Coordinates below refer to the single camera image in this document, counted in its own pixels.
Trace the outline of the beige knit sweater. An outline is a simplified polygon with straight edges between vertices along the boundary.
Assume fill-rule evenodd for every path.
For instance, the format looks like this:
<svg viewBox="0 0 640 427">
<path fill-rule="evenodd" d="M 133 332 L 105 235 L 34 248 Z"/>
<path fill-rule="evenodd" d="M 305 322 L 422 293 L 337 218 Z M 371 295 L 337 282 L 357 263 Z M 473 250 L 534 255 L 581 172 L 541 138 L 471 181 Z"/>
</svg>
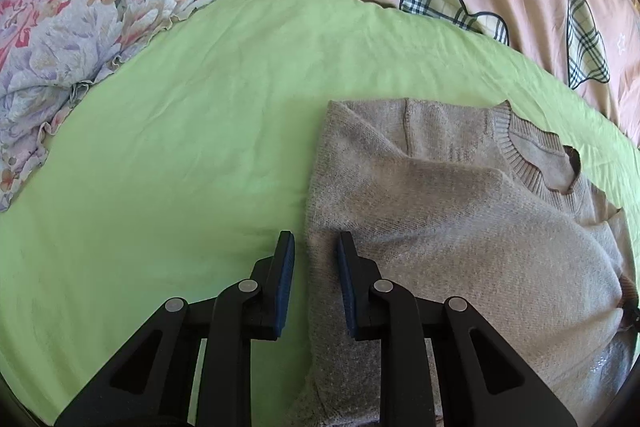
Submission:
<svg viewBox="0 0 640 427">
<path fill-rule="evenodd" d="M 416 297 L 468 300 L 590 426 L 630 371 L 625 213 L 579 154 L 518 117 L 410 98 L 333 102 L 307 202 L 311 369 L 291 426 L 374 426 L 380 349 L 346 327 L 341 231 Z"/>
</svg>

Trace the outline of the green bed sheet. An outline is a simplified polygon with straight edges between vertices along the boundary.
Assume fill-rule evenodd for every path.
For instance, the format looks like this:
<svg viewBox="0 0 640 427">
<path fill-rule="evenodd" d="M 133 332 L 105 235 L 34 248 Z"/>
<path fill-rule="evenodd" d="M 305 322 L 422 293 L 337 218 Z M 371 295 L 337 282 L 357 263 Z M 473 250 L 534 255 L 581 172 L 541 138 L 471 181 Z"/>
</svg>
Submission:
<svg viewBox="0 0 640 427">
<path fill-rule="evenodd" d="M 491 106 L 574 146 L 639 225 L 639 152 L 507 46 L 358 0 L 217 0 L 91 89 L 1 216 L 1 372 L 46 424 L 167 299 L 304 234 L 332 100 Z"/>
</svg>

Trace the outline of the purple floral ruffled cloth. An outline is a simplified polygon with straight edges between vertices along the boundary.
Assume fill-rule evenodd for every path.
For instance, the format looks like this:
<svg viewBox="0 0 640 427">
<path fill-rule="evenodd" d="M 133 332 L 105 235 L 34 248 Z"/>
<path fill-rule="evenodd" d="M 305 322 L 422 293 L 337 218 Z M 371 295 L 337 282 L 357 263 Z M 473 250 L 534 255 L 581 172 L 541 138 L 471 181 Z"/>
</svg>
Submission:
<svg viewBox="0 0 640 427">
<path fill-rule="evenodd" d="M 1 207 L 97 83 L 215 0 L 1 0 Z"/>
</svg>

